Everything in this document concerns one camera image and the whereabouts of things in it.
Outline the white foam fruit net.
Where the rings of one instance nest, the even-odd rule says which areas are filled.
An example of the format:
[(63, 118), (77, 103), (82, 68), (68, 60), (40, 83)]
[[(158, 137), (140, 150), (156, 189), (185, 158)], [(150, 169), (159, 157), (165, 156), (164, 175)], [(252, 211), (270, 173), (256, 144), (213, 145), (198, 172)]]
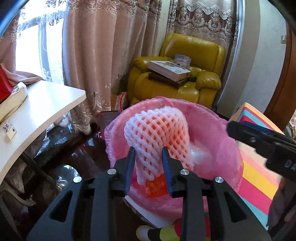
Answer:
[(178, 108), (164, 106), (135, 114), (126, 122), (124, 136), (127, 144), (135, 149), (139, 185), (144, 186), (146, 180), (152, 181), (164, 173), (163, 147), (185, 169), (194, 169), (188, 123)]

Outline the beige cloth bundle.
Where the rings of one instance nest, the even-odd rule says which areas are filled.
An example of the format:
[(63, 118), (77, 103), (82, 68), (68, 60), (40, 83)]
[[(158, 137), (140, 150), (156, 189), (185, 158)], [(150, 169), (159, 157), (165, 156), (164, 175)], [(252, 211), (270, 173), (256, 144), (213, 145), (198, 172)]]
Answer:
[(25, 101), (27, 95), (27, 87), (23, 82), (19, 82), (13, 87), (11, 94), (0, 105), (1, 123), (21, 106), (21, 104)]

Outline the small blue booklet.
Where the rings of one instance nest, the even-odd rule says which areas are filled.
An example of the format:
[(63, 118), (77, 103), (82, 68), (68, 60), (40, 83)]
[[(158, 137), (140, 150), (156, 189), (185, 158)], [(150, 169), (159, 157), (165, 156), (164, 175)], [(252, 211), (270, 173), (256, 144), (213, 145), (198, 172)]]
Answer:
[(191, 64), (191, 58), (181, 54), (175, 54), (174, 63), (182, 68), (189, 69)]

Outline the large white book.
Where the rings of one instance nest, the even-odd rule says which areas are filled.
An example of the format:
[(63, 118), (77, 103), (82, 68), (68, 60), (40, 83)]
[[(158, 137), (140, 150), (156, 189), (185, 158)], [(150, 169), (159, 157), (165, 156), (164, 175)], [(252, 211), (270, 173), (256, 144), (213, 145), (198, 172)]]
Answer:
[(149, 61), (148, 68), (174, 82), (187, 78), (190, 73), (190, 70), (170, 61)]

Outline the pink lined trash bin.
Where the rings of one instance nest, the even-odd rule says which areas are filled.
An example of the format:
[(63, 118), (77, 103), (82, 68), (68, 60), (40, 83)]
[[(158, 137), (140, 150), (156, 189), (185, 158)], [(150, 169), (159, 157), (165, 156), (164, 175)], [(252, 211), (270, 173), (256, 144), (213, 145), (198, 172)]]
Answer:
[(227, 121), (210, 109), (181, 99), (156, 97), (141, 101), (117, 116), (105, 129), (111, 166), (136, 150), (129, 197), (147, 211), (164, 217), (182, 215), (182, 199), (169, 196), (161, 159), (170, 156), (201, 178), (223, 177), (238, 190), (243, 160), (226, 131)]

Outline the pink lace curtain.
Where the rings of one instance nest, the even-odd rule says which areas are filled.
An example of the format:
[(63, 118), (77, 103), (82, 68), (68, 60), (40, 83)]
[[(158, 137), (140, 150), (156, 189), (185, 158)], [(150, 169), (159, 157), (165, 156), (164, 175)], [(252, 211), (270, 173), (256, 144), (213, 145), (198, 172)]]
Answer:
[(161, 8), (161, 1), (67, 1), (64, 81), (86, 92), (70, 112), (76, 132), (90, 134), (98, 114), (111, 109), (112, 87), (128, 73), (132, 59), (156, 53)]

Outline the orange red paper scrap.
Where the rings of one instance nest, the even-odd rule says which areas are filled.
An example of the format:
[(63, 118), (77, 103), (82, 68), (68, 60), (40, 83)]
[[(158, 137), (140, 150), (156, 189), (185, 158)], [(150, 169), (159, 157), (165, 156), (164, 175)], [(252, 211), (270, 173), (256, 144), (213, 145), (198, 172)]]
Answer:
[(165, 175), (161, 174), (154, 180), (145, 182), (145, 195), (146, 197), (161, 197), (168, 194)]

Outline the colourful striped rug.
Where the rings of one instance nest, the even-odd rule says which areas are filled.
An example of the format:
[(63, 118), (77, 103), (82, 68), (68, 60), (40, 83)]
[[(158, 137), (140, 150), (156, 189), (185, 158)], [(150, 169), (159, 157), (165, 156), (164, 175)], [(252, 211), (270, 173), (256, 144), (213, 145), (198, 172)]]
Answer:
[[(271, 120), (247, 102), (241, 105), (230, 120), (239, 123), (248, 121), (282, 133)], [(281, 176), (265, 167), (266, 159), (257, 154), (254, 148), (241, 142), (237, 142), (237, 145), (244, 163), (238, 194), (263, 227), (268, 229), (269, 207), (278, 189)]]

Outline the white curved desk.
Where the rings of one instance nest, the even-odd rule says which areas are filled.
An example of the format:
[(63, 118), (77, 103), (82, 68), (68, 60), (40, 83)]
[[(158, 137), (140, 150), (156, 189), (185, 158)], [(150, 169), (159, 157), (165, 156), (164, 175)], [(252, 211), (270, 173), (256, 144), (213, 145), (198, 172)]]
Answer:
[(40, 80), (28, 87), (28, 96), (8, 119), (16, 129), (12, 139), (1, 128), (1, 180), (17, 158), (52, 123), (86, 99), (82, 89)]

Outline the small white tag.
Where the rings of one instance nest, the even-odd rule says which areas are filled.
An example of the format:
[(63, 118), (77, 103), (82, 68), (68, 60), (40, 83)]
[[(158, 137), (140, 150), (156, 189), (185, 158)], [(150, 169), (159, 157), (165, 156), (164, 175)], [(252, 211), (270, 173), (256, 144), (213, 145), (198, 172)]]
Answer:
[(13, 137), (16, 135), (15, 127), (11, 123), (9, 123), (8, 121), (6, 121), (4, 123), (3, 131), (10, 140), (12, 140)]

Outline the dark wooden door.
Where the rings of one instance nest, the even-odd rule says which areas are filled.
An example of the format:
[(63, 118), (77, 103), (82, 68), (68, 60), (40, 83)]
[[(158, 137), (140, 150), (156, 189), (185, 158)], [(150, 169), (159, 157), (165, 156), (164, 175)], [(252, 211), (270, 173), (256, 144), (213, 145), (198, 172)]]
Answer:
[(264, 112), (280, 130), (284, 130), (295, 112), (295, 34), (287, 27), (287, 42), (282, 71), (274, 94)]

